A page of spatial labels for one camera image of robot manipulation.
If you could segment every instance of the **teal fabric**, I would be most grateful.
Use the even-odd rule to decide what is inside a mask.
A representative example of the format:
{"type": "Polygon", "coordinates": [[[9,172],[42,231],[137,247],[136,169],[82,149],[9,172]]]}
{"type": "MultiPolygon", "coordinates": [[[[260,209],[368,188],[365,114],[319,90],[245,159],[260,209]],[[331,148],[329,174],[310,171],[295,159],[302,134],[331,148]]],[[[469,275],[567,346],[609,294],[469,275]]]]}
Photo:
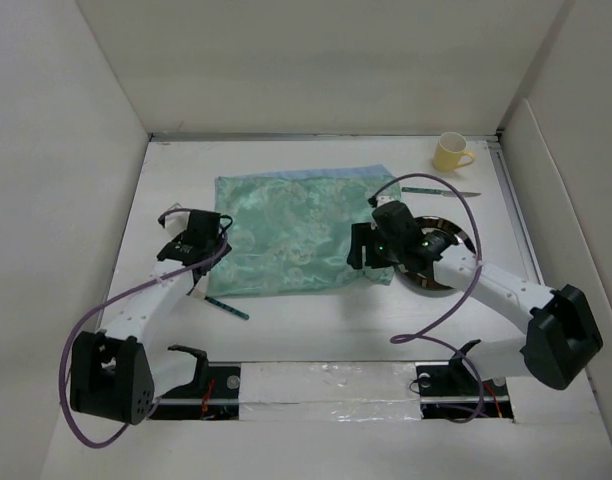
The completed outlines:
{"type": "MultiPolygon", "coordinates": [[[[346,264],[351,225],[371,219],[367,199],[393,177],[219,177],[215,210],[233,217],[233,250],[209,276],[208,295],[273,295],[389,284],[392,269],[346,264]]],[[[385,194],[400,198],[398,186],[385,194]]]]}

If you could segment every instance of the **knife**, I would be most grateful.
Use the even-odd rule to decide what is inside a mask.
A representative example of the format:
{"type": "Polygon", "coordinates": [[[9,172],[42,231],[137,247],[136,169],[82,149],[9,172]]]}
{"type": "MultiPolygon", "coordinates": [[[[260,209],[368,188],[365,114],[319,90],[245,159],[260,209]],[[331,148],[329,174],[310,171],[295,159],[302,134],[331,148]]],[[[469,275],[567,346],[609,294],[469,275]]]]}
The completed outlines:
{"type": "MultiPolygon", "coordinates": [[[[428,193],[429,195],[443,195],[444,197],[454,197],[455,194],[450,190],[440,190],[439,188],[415,188],[415,187],[402,187],[403,193],[428,193]]],[[[477,197],[481,195],[479,192],[459,192],[464,197],[477,197]]]]}

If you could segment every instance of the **white table surface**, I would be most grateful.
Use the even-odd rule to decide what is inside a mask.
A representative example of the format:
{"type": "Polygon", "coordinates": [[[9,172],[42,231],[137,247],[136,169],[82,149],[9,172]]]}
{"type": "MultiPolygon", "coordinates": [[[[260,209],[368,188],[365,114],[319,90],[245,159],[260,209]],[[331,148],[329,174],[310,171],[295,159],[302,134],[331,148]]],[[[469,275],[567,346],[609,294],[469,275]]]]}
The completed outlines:
{"type": "MultiPolygon", "coordinates": [[[[430,166],[436,141],[433,137],[412,137],[151,143],[111,295],[147,276],[154,255],[169,240],[155,221],[160,212],[175,202],[213,208],[216,176],[376,163],[384,164],[394,175],[413,171],[436,173],[430,166]]],[[[475,141],[469,142],[469,148],[477,154],[475,164],[444,178],[460,190],[482,193],[469,199],[469,204],[479,222],[484,258],[526,276],[527,268],[487,145],[475,141]]],[[[423,180],[408,184],[435,186],[423,180]]],[[[442,216],[471,230],[454,199],[421,194],[403,194],[403,199],[415,215],[442,216]]],[[[188,298],[171,315],[154,350],[182,342],[207,350],[211,361],[229,362],[406,361],[443,359],[450,355],[425,342],[393,346],[388,340],[393,334],[413,332],[436,319],[456,300],[456,294],[440,298],[421,295],[395,278],[388,287],[359,281],[344,289],[318,294],[313,300],[312,295],[228,299],[228,303],[251,315],[244,322],[201,300],[188,298]]],[[[109,308],[104,318],[112,318],[120,308],[121,304],[109,308]]],[[[496,313],[469,300],[434,333],[462,345],[473,338],[496,340],[517,332],[496,313]]],[[[330,391],[324,386],[329,385],[325,378],[321,378],[318,387],[319,377],[312,376],[319,370],[313,370],[309,363],[302,365],[303,369],[311,368],[309,376],[302,377],[308,380],[311,389],[308,396],[304,393],[304,408],[283,411],[281,415],[268,416],[264,412],[257,417],[248,416],[258,421],[208,425],[192,421],[147,422],[130,428],[112,447],[93,452],[78,445],[60,416],[44,478],[88,478],[86,475],[160,478],[167,472],[175,476],[205,473],[206,478],[246,475],[278,479],[375,478],[380,474],[383,478],[504,475],[581,479],[594,472],[597,478],[612,478],[612,449],[583,375],[565,392],[552,391],[533,379],[512,379],[509,390],[516,424],[482,420],[461,426],[444,421],[415,421],[417,404],[402,393],[406,383],[394,375],[385,388],[388,381],[379,366],[366,370],[379,374],[352,377],[356,382],[352,389],[330,391]],[[410,401],[411,408],[405,415],[409,421],[343,425],[313,422],[334,416],[327,417],[318,410],[313,417],[309,401],[314,398],[357,401],[357,394],[352,393],[357,391],[368,401],[410,401]],[[291,421],[277,421],[291,415],[291,421]]],[[[294,374],[294,370],[282,368],[282,364],[269,364],[265,369],[249,367],[242,373],[242,393],[248,400],[271,401],[268,390],[259,385],[262,382],[273,385],[273,375],[277,375],[277,381],[283,381],[286,387],[282,393],[282,388],[274,384],[276,400],[294,401],[299,386],[290,381],[294,374]],[[276,374],[269,375],[273,368],[276,374]]],[[[116,428],[100,419],[80,415],[77,418],[100,439],[116,428]]]]}
{"type": "MultiPolygon", "coordinates": [[[[217,176],[286,169],[353,167],[382,163],[394,175],[434,172],[429,159],[436,140],[357,139],[322,141],[152,143],[146,154],[111,286],[111,295],[147,277],[154,255],[169,241],[156,223],[158,214],[175,202],[214,208],[217,176]]],[[[469,168],[444,175],[461,190],[481,192],[469,199],[479,219],[484,258],[522,276],[526,270],[517,247],[501,189],[486,143],[470,148],[479,160],[469,168]]],[[[431,181],[409,185],[437,186],[431,181]]],[[[404,194],[415,215],[437,215],[470,231],[458,201],[436,195],[404,194]]],[[[435,344],[393,346],[391,336],[414,332],[435,320],[458,298],[411,292],[400,278],[386,287],[362,280],[315,295],[232,298],[228,303],[250,314],[243,322],[195,298],[185,299],[170,315],[158,347],[191,342],[211,361],[369,361],[446,358],[435,344]]],[[[122,302],[109,307],[112,319],[122,302]]],[[[517,331],[490,309],[469,301],[434,332],[461,346],[468,340],[497,340],[517,331]]]]}

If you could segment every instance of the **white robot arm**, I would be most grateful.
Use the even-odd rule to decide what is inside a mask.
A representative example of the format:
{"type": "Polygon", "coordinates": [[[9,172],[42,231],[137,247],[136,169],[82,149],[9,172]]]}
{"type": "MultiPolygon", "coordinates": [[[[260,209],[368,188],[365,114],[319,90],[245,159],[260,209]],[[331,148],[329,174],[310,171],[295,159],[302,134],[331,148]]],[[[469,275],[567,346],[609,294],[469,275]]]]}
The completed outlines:
{"type": "MultiPolygon", "coordinates": [[[[424,233],[408,207],[389,197],[376,199],[372,223],[354,224],[348,263],[383,268],[403,265],[458,290],[470,287],[477,260],[470,250],[440,231],[424,233]]],[[[567,285],[555,290],[483,263],[471,292],[512,322],[521,336],[499,342],[473,340],[462,347],[483,380],[532,376],[563,390],[602,348],[603,341],[584,294],[567,285]]],[[[445,372],[456,383],[474,382],[454,356],[445,372]]]]}
{"type": "Polygon", "coordinates": [[[230,251],[222,218],[191,210],[186,230],[157,255],[149,275],[152,285],[134,293],[103,329],[79,333],[72,348],[73,410],[136,425],[146,418],[154,399],[173,388],[203,388],[206,352],[173,345],[149,359],[146,349],[171,310],[230,251]]]}

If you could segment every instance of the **cable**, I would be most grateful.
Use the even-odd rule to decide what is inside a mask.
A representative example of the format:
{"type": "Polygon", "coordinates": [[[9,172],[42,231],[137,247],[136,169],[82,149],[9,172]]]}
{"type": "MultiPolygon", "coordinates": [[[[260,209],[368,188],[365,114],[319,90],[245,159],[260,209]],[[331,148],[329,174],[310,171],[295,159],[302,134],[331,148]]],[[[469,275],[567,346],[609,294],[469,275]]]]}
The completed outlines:
{"type": "Polygon", "coordinates": [[[208,400],[210,400],[210,396],[213,394],[213,388],[215,387],[215,379],[213,378],[208,384],[208,391],[202,397],[202,414],[199,416],[200,419],[204,418],[206,412],[208,411],[208,400]]]}
{"type": "MultiPolygon", "coordinates": [[[[158,221],[160,219],[163,220],[166,216],[172,213],[186,212],[190,210],[191,209],[188,209],[188,208],[176,208],[173,210],[168,210],[167,212],[164,212],[159,217],[158,221]]],[[[193,265],[189,265],[188,267],[179,268],[172,272],[166,273],[165,275],[162,275],[160,279],[168,280],[169,278],[176,277],[177,275],[181,275],[191,270],[195,270],[197,268],[201,268],[201,267],[205,267],[207,265],[213,264],[216,260],[218,260],[224,254],[224,252],[226,251],[227,245],[228,245],[228,235],[226,234],[224,230],[222,230],[221,241],[219,243],[217,251],[212,256],[210,256],[209,258],[205,260],[202,260],[201,262],[195,263],[193,265]]],[[[96,307],[93,307],[88,312],[86,312],[84,316],[77,321],[77,323],[75,323],[75,326],[70,331],[68,338],[66,339],[66,343],[64,345],[64,349],[62,350],[62,355],[61,355],[60,362],[59,362],[59,379],[58,379],[59,380],[58,381],[59,405],[62,409],[62,413],[64,414],[66,423],[70,427],[75,437],[77,437],[77,439],[80,442],[82,442],[84,445],[86,445],[89,448],[107,447],[108,445],[113,443],[115,440],[117,440],[119,436],[126,431],[126,429],[128,428],[128,424],[122,425],[122,427],[117,432],[115,432],[115,434],[112,437],[110,437],[108,440],[105,440],[103,442],[95,442],[89,439],[84,434],[84,432],[80,430],[80,428],[77,426],[77,423],[75,423],[75,419],[73,418],[73,413],[70,409],[70,405],[68,404],[68,399],[66,398],[68,357],[69,357],[70,351],[73,348],[73,343],[75,343],[75,338],[77,337],[77,334],[80,332],[80,330],[83,328],[84,324],[91,317],[93,317],[93,315],[96,315],[97,313],[102,312],[106,307],[108,307],[109,305],[112,305],[115,302],[118,302],[119,300],[122,300],[123,298],[126,298],[130,295],[133,295],[134,293],[137,293],[148,287],[152,287],[153,285],[156,285],[157,282],[160,281],[160,279],[153,279],[153,280],[144,282],[141,285],[137,285],[136,287],[130,288],[126,290],[125,292],[122,292],[114,296],[113,298],[110,298],[106,300],[105,302],[100,303],[96,307]]]]}
{"type": "Polygon", "coordinates": [[[446,188],[448,188],[450,191],[452,191],[457,197],[457,199],[462,203],[464,210],[466,210],[466,215],[468,215],[468,220],[470,221],[471,228],[473,229],[473,238],[475,239],[475,250],[476,250],[475,260],[477,261],[477,269],[475,270],[475,275],[473,276],[473,280],[470,282],[470,285],[468,285],[468,288],[464,291],[464,294],[461,296],[459,300],[457,300],[457,302],[455,302],[455,305],[453,305],[446,313],[444,313],[444,315],[442,315],[437,320],[427,325],[426,327],[422,328],[420,331],[416,333],[404,333],[400,335],[395,335],[394,337],[390,339],[390,342],[394,344],[412,342],[413,340],[420,338],[422,335],[425,335],[426,333],[430,332],[434,328],[444,323],[451,315],[453,315],[457,310],[461,308],[461,306],[466,302],[466,300],[468,300],[468,297],[470,297],[473,291],[475,290],[475,287],[477,286],[477,282],[479,281],[479,277],[481,276],[481,273],[482,273],[481,272],[482,242],[479,236],[479,229],[477,228],[477,224],[475,222],[475,216],[473,215],[473,211],[470,209],[470,206],[468,205],[468,202],[466,201],[464,196],[459,192],[459,190],[453,187],[446,180],[436,177],[435,175],[429,175],[427,173],[409,173],[407,175],[402,175],[401,177],[394,178],[393,180],[386,183],[383,187],[377,190],[375,195],[373,195],[373,198],[376,198],[380,193],[382,193],[384,190],[386,190],[391,185],[397,182],[400,182],[402,180],[405,180],[407,178],[428,178],[430,180],[435,180],[436,182],[441,183],[446,188]]]}
{"type": "MultiPolygon", "coordinates": [[[[474,408],[464,407],[462,405],[456,405],[454,403],[436,403],[435,406],[439,408],[440,410],[442,408],[450,408],[451,410],[461,410],[462,412],[469,412],[471,414],[475,413],[474,408]]],[[[484,412],[479,412],[477,414],[477,418],[490,418],[490,417],[486,415],[484,412]]],[[[450,418],[448,416],[444,416],[444,419],[452,423],[464,423],[463,421],[460,422],[459,419],[457,418],[450,418]]]]}
{"type": "Polygon", "coordinates": [[[495,391],[491,388],[490,385],[488,385],[487,383],[484,384],[484,387],[486,388],[486,390],[488,390],[488,392],[492,395],[493,397],[493,401],[495,402],[495,407],[497,408],[497,416],[499,418],[504,418],[504,416],[502,415],[502,409],[499,406],[499,401],[497,400],[497,395],[495,395],[495,391]]]}
{"type": "Polygon", "coordinates": [[[453,347],[449,343],[444,342],[443,340],[439,340],[433,337],[428,337],[425,335],[431,330],[433,330],[434,328],[437,328],[439,325],[444,323],[446,320],[448,320],[448,318],[450,318],[457,310],[459,310],[462,307],[462,305],[466,302],[466,300],[468,300],[468,297],[472,295],[473,291],[475,290],[475,287],[477,286],[477,282],[479,282],[479,277],[481,276],[481,273],[482,273],[482,267],[481,267],[482,241],[479,236],[479,229],[477,228],[477,223],[475,222],[475,216],[473,215],[473,211],[471,210],[464,196],[459,192],[459,190],[453,187],[446,180],[436,177],[435,175],[430,175],[427,173],[409,173],[407,175],[402,175],[401,177],[394,178],[390,180],[389,182],[387,182],[385,185],[383,185],[379,190],[377,190],[377,192],[375,192],[375,194],[371,197],[371,200],[375,200],[380,193],[382,193],[384,190],[386,190],[391,185],[394,185],[395,183],[398,183],[402,180],[406,180],[408,178],[428,178],[430,180],[434,180],[436,182],[441,183],[442,185],[444,185],[446,188],[448,188],[451,192],[455,194],[457,199],[461,202],[462,206],[464,207],[464,210],[466,211],[466,215],[468,216],[468,220],[470,222],[471,228],[473,229],[473,238],[475,239],[475,260],[477,262],[477,268],[475,269],[475,274],[473,275],[473,279],[468,285],[468,288],[464,291],[464,294],[459,298],[459,300],[457,300],[457,302],[455,302],[455,304],[450,309],[448,309],[446,313],[444,313],[437,320],[430,323],[426,327],[422,328],[418,332],[403,333],[403,334],[395,335],[390,339],[390,342],[395,345],[399,345],[402,343],[412,342],[413,340],[417,340],[417,339],[426,340],[429,342],[437,343],[446,348],[449,348],[453,350],[456,354],[462,357],[462,360],[466,362],[466,364],[471,368],[471,371],[473,375],[475,376],[475,378],[477,379],[477,383],[479,386],[479,399],[477,401],[477,406],[475,407],[475,410],[473,411],[472,415],[469,418],[464,419],[464,420],[459,420],[459,421],[455,420],[457,423],[466,423],[466,422],[469,422],[477,418],[484,409],[484,384],[482,382],[482,379],[479,373],[477,372],[473,362],[471,362],[468,358],[466,358],[466,356],[463,353],[461,353],[457,348],[453,347]]]}
{"type": "Polygon", "coordinates": [[[479,397],[477,399],[477,405],[475,405],[475,408],[470,417],[464,419],[453,419],[454,423],[468,423],[471,420],[474,420],[475,418],[479,417],[484,411],[484,382],[482,381],[482,377],[479,375],[479,372],[477,371],[477,368],[475,368],[475,364],[472,362],[472,360],[466,355],[464,355],[462,352],[460,352],[458,348],[453,347],[450,343],[440,340],[439,338],[423,335],[419,337],[419,339],[426,340],[427,342],[436,343],[437,345],[441,345],[442,347],[446,347],[449,350],[452,350],[455,355],[460,357],[462,361],[470,367],[471,371],[473,372],[473,375],[475,376],[475,380],[477,381],[477,387],[479,388],[479,397]]]}

